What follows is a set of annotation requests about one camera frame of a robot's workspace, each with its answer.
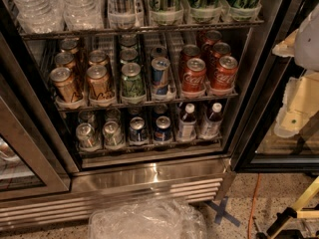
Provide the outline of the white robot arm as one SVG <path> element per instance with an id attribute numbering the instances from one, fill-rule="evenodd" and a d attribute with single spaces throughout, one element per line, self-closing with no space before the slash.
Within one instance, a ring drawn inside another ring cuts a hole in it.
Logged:
<path id="1" fill-rule="evenodd" d="M 272 53 L 293 58 L 306 71 L 298 79 L 289 79 L 275 120 L 275 134 L 287 138 L 297 134 L 319 112 L 319 4 Z"/>

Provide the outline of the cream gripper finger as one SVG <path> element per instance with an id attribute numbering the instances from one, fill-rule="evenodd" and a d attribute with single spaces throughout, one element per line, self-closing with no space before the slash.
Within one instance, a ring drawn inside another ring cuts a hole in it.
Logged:
<path id="1" fill-rule="evenodd" d="M 283 138 L 296 135 L 319 111 L 319 73 L 307 71 L 291 77 L 285 87 L 283 106 L 275 120 L 274 133 Z"/>
<path id="2" fill-rule="evenodd" d="M 294 30 L 292 33 L 290 33 L 283 41 L 281 41 L 272 49 L 272 54 L 282 58 L 294 57 L 295 56 L 294 45 L 295 45 L 297 33 L 298 33 L 298 30 Z"/>

